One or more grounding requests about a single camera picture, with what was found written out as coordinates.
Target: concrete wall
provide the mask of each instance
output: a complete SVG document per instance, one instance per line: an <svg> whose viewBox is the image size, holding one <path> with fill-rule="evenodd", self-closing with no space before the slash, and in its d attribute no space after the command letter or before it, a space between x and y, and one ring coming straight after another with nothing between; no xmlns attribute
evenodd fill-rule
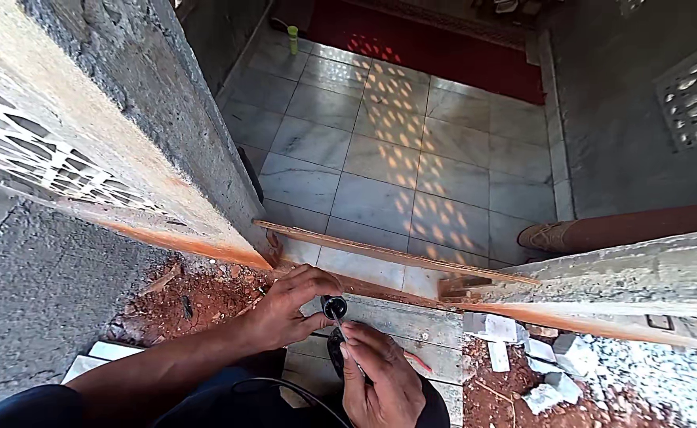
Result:
<svg viewBox="0 0 697 428"><path fill-rule="evenodd" d="M2 28L0 96L204 245L266 267L263 208L169 2L1 0Z"/></svg>
<svg viewBox="0 0 697 428"><path fill-rule="evenodd" d="M0 192L0 400L58 383L169 251Z"/></svg>
<svg viewBox="0 0 697 428"><path fill-rule="evenodd" d="M697 0L565 2L549 21L578 218L697 204L653 80L697 51Z"/></svg>
<svg viewBox="0 0 697 428"><path fill-rule="evenodd" d="M212 95L221 90L267 3L267 0L198 0L182 22L187 43Z"/></svg>

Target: rubble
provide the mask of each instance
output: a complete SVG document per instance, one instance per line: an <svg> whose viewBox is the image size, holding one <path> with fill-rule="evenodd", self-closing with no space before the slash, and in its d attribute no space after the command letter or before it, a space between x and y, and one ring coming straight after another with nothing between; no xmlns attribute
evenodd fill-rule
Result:
<svg viewBox="0 0 697 428"><path fill-rule="evenodd" d="M562 395L562 400L571 404L577 404L583 392L567 374L550 373L544 377L544 382L551 384Z"/></svg>
<svg viewBox="0 0 697 428"><path fill-rule="evenodd" d="M572 375L585 376L598 363L598 357L591 346L575 334L560 334L552 349L557 364Z"/></svg>
<svg viewBox="0 0 697 428"><path fill-rule="evenodd" d="M560 330L542 325L526 324L526 329L534 336L557 337L560 335Z"/></svg>
<svg viewBox="0 0 697 428"><path fill-rule="evenodd" d="M526 354L531 355L533 358L543 359L544 361L548 361L550 363L557 361L557 359L554 357L552 345L545 344L540 340L528 339L525 347Z"/></svg>
<svg viewBox="0 0 697 428"><path fill-rule="evenodd" d="M533 414L539 414L562 402L562 394L551 384L540 384L523 396Z"/></svg>
<svg viewBox="0 0 697 428"><path fill-rule="evenodd" d="M463 317L465 333L489 342L517 342L517 324L514 319L493 314L466 312Z"/></svg>
<svg viewBox="0 0 697 428"><path fill-rule="evenodd" d="M488 342L488 356L491 358L491 370L498 373L510 371L505 342Z"/></svg>
<svg viewBox="0 0 697 428"><path fill-rule="evenodd" d="M666 408L681 415L682 424L697 428L697 351L676 351L670 345L606 339L586 335L583 341L599 356L599 364L585 378L597 400L630 385L663 419Z"/></svg>

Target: white stone piece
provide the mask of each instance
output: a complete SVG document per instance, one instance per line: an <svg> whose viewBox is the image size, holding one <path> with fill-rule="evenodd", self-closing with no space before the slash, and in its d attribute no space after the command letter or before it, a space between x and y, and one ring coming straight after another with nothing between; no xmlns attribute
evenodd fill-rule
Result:
<svg viewBox="0 0 697 428"><path fill-rule="evenodd" d="M543 375L547 373L563 373L563 370L554 364L549 364L529 356L526 356L526 359L528 359L528 366L536 373L541 373Z"/></svg>
<svg viewBox="0 0 697 428"><path fill-rule="evenodd" d="M557 364L565 372L576 376L585 376L599 362L599 357L591 345L575 334L561 334L552 346Z"/></svg>
<svg viewBox="0 0 697 428"><path fill-rule="evenodd" d="M531 413L538 415L543 411L549 410L555 404L560 403L562 401L562 394L551 384L543 383L524 395L523 399L526 404L528 404Z"/></svg>
<svg viewBox="0 0 697 428"><path fill-rule="evenodd" d="M550 373L544 377L544 382L551 384L560 394L562 399L571 404L577 404L578 399L583 396L583 392L578 385L573 382L567 374Z"/></svg>
<svg viewBox="0 0 697 428"><path fill-rule="evenodd" d="M468 312L463 317L463 329L466 333L490 342L517 342L515 320L508 317Z"/></svg>
<svg viewBox="0 0 697 428"><path fill-rule="evenodd" d="M557 361L554 357L552 345L545 344L541 340L528 339L526 342L526 354L531 355L533 358L549 361L550 363Z"/></svg>
<svg viewBox="0 0 697 428"><path fill-rule="evenodd" d="M498 373L510 371L505 342L488 342L488 357L491 358L491 370Z"/></svg>

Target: marble floor tile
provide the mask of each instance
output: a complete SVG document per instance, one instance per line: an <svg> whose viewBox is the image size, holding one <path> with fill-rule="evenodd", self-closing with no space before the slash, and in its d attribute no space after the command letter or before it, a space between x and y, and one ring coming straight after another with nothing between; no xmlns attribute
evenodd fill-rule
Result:
<svg viewBox="0 0 697 428"><path fill-rule="evenodd" d="M262 44L253 53L248 66L251 69L298 81L304 71L309 54L299 52L291 55L291 50L277 44Z"/></svg>
<svg viewBox="0 0 697 428"><path fill-rule="evenodd" d="M253 166L253 172L255 172L258 176L261 173L261 167L264 166L264 161L267 160L267 155L269 152L245 144L238 144L237 146L243 148L243 151L246 153L246 157L248 157L248 160L251 162L251 166Z"/></svg>
<svg viewBox="0 0 697 428"><path fill-rule="evenodd" d="M544 251L532 250L517 244L517 236L534 222L505 216L499 212L490 212L488 257L513 265L525 264L551 258Z"/></svg>
<svg viewBox="0 0 697 428"><path fill-rule="evenodd" d="M414 197L414 190L344 172L330 215L409 235Z"/></svg>
<svg viewBox="0 0 697 428"><path fill-rule="evenodd" d="M438 298L438 280L454 278L450 272L408 266L404 269L401 291L425 298Z"/></svg>
<svg viewBox="0 0 697 428"><path fill-rule="evenodd" d="M488 209L488 170L422 153L417 190Z"/></svg>
<svg viewBox="0 0 697 428"><path fill-rule="evenodd" d="M271 150L275 153L340 170L351 132L286 116L274 140Z"/></svg>
<svg viewBox="0 0 697 428"><path fill-rule="evenodd" d="M330 214L340 171L269 153L259 174L264 196L277 202Z"/></svg>
<svg viewBox="0 0 697 428"><path fill-rule="evenodd" d="M547 146L546 119L543 109L520 107L517 100L491 100L491 134L534 145Z"/></svg>
<svg viewBox="0 0 697 428"><path fill-rule="evenodd" d="M424 115L428 85L370 71L364 85L364 100Z"/></svg>
<svg viewBox="0 0 697 428"><path fill-rule="evenodd" d="M362 101L354 132L394 144L419 149L425 117Z"/></svg>
<svg viewBox="0 0 697 428"><path fill-rule="evenodd" d="M416 192L409 236L486 255L488 210Z"/></svg>
<svg viewBox="0 0 697 428"><path fill-rule="evenodd" d="M491 170L488 209L536 223L555 222L552 186Z"/></svg>
<svg viewBox="0 0 697 428"><path fill-rule="evenodd" d="M406 252L406 245L409 240L409 236L406 235L399 235L398 233L350 222L338 217L330 217L325 235L383 248L391 248L401 252Z"/></svg>
<svg viewBox="0 0 697 428"><path fill-rule="evenodd" d="M491 169L539 183L552 182L552 164L549 159L549 147L528 144L492 135L489 141L491 149Z"/></svg>
<svg viewBox="0 0 697 428"><path fill-rule="evenodd" d="M505 263L505 262L499 261L499 260L488 259L488 268L489 269L499 270L499 269L509 268L510 266L514 266L514 265L509 264L509 263Z"/></svg>
<svg viewBox="0 0 697 428"><path fill-rule="evenodd" d="M408 253L423 256L433 260L447 261L450 263L466 264L477 268L488 268L488 258L468 253L467 251L455 250L454 248L444 247L443 245L423 241L422 239L410 238Z"/></svg>
<svg viewBox="0 0 697 428"><path fill-rule="evenodd" d="M264 218L279 225L311 230L316 233L325 233L327 229L328 216L321 212L309 211L271 199L264 199L264 209L267 210Z"/></svg>
<svg viewBox="0 0 697 428"><path fill-rule="evenodd" d="M360 98L369 70L311 55L300 83Z"/></svg>
<svg viewBox="0 0 697 428"><path fill-rule="evenodd" d="M350 95L299 83L286 114L351 132L360 101Z"/></svg>
<svg viewBox="0 0 697 428"><path fill-rule="evenodd" d="M323 247L316 266L328 272L361 279L400 290L404 283L404 265Z"/></svg>
<svg viewBox="0 0 697 428"><path fill-rule="evenodd" d="M444 89L449 92L457 92L458 94L467 95L468 97L473 98L480 98L482 100L488 100L491 96L490 92L483 89L436 76L430 77L430 87Z"/></svg>
<svg viewBox="0 0 697 428"><path fill-rule="evenodd" d="M268 26L262 26L259 30L262 32L261 39L259 40L259 45L262 44L276 44L280 46L291 48L291 39L287 33L282 31L276 31ZM298 37L298 50L304 54L311 54L311 50L314 48L314 42L311 40L306 40L303 37Z"/></svg>
<svg viewBox="0 0 697 428"><path fill-rule="evenodd" d="M426 116L488 132L488 100L430 88Z"/></svg>
<svg viewBox="0 0 697 428"><path fill-rule="evenodd" d="M386 183L415 188L420 151L359 134L351 138L343 170Z"/></svg>
<svg viewBox="0 0 697 428"><path fill-rule="evenodd" d="M295 264L308 263L316 266L320 256L320 246L311 242L298 241L279 235L278 239L282 243L282 258L290 260Z"/></svg>
<svg viewBox="0 0 697 428"><path fill-rule="evenodd" d="M488 168L488 133L426 117L422 151Z"/></svg>
<svg viewBox="0 0 697 428"><path fill-rule="evenodd" d="M230 99L284 113L295 89L296 82L292 80L248 68L235 83Z"/></svg>
<svg viewBox="0 0 697 428"><path fill-rule="evenodd" d="M221 111L232 141L269 150L282 121L281 113L237 101L228 101Z"/></svg>
<svg viewBox="0 0 697 428"><path fill-rule="evenodd" d="M411 82L430 84L430 74L408 69L397 64L387 63L379 59L372 59L370 69L373 73L405 78Z"/></svg>
<svg viewBox="0 0 697 428"><path fill-rule="evenodd" d="M325 46L324 44L314 44L311 54L321 58L332 59L333 61L338 61L339 63L361 67L363 69L370 69L370 64L372 64L372 58L368 56L348 52L347 50L338 49L332 46Z"/></svg>

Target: concrete pillar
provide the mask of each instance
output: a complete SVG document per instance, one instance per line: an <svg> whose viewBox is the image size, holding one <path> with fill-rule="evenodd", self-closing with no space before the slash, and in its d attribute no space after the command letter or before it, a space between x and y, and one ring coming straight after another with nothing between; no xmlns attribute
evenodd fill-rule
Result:
<svg viewBox="0 0 697 428"><path fill-rule="evenodd" d="M0 0L0 170L168 248L267 268L263 214L166 0Z"/></svg>

